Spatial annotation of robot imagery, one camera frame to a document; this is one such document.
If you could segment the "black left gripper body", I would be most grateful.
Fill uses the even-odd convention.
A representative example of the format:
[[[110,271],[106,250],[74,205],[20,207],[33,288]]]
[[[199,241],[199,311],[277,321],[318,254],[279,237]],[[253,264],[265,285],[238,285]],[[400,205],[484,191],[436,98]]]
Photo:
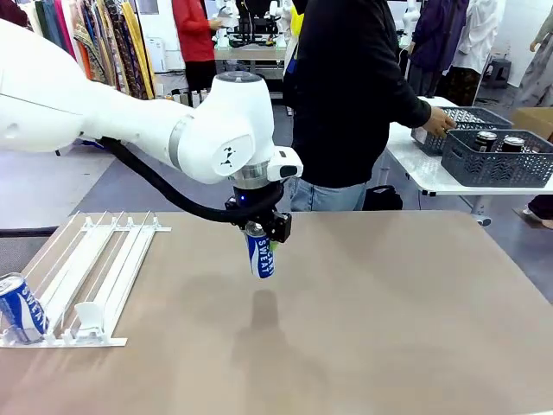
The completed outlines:
[[[251,236],[282,236],[282,213],[277,210],[277,203],[282,199],[281,188],[234,188],[233,191],[225,202],[225,209],[240,214],[232,222],[234,226]]]

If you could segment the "person's left hand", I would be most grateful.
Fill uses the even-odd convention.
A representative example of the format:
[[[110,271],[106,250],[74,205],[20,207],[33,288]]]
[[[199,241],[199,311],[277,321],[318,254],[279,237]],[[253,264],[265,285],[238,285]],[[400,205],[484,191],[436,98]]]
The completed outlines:
[[[426,132],[436,137],[446,137],[456,128],[456,122],[440,107],[432,106],[429,120],[423,125]]]

